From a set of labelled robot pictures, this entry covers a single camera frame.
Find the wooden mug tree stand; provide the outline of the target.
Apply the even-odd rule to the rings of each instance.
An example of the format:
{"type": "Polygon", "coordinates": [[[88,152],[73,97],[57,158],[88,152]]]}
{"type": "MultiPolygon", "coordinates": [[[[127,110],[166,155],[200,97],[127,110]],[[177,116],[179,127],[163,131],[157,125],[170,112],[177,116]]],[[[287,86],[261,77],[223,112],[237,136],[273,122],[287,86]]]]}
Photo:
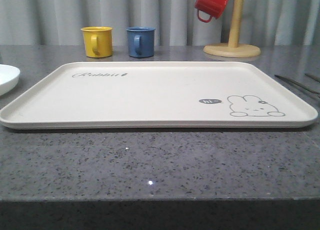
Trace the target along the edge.
{"type": "Polygon", "coordinates": [[[244,0],[234,0],[228,42],[206,45],[203,49],[205,53],[230,58],[248,58],[260,55],[259,47],[239,43],[243,6],[244,0]]]}

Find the grey curtain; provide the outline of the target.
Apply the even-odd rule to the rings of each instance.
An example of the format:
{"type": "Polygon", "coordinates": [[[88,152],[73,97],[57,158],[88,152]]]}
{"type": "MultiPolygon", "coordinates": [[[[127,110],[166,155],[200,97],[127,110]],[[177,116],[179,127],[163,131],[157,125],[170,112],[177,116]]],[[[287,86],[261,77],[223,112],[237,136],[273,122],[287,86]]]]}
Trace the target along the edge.
{"type": "MultiPolygon", "coordinates": [[[[112,27],[113,44],[127,44],[128,27],[155,28],[162,46],[226,42],[233,2],[209,23],[195,0],[0,0],[3,45],[81,45],[81,28],[112,27]]],[[[318,45],[320,0],[245,0],[240,42],[256,46],[318,45]]]]}

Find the red mug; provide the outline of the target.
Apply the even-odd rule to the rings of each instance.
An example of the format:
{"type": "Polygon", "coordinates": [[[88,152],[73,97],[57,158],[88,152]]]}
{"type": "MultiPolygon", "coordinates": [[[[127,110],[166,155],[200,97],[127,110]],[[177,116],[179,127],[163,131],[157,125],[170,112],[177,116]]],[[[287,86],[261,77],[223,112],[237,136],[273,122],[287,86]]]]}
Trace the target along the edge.
{"type": "Polygon", "coordinates": [[[229,0],[196,0],[194,7],[197,9],[197,18],[204,23],[208,23],[212,18],[218,19],[226,8],[229,0]],[[209,15],[207,20],[200,17],[200,12],[209,15]]]}

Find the blue mug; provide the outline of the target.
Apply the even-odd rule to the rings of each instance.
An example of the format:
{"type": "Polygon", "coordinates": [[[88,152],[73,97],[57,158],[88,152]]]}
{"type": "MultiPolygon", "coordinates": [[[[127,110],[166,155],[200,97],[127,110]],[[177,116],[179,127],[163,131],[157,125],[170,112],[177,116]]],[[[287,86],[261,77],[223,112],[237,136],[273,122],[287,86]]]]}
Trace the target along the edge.
{"type": "Polygon", "coordinates": [[[147,58],[154,55],[155,28],[129,27],[126,32],[130,57],[147,58]]]}

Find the white round plate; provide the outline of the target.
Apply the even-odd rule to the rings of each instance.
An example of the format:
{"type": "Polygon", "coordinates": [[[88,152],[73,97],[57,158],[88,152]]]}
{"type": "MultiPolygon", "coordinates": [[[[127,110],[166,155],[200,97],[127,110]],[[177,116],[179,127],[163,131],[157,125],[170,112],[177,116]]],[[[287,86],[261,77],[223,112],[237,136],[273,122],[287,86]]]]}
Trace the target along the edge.
{"type": "Polygon", "coordinates": [[[11,65],[0,65],[0,95],[12,90],[18,83],[20,69],[11,65]]]}

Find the beige rabbit serving tray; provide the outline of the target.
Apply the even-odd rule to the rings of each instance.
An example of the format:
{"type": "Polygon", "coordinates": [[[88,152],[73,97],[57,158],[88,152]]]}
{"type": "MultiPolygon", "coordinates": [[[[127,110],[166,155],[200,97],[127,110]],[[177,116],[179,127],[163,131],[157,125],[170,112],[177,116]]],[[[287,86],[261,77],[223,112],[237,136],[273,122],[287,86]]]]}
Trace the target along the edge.
{"type": "Polygon", "coordinates": [[[242,62],[78,62],[1,109],[13,129],[300,128],[317,110],[242,62]]]}

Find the yellow mug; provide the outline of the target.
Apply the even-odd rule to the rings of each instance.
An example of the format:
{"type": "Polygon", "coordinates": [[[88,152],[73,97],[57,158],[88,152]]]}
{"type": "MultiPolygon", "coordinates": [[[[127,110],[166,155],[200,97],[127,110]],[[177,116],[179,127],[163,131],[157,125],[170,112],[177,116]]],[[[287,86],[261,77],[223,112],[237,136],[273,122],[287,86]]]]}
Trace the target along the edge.
{"type": "Polygon", "coordinates": [[[81,31],[87,57],[105,58],[113,54],[112,27],[84,27],[81,31]]]}

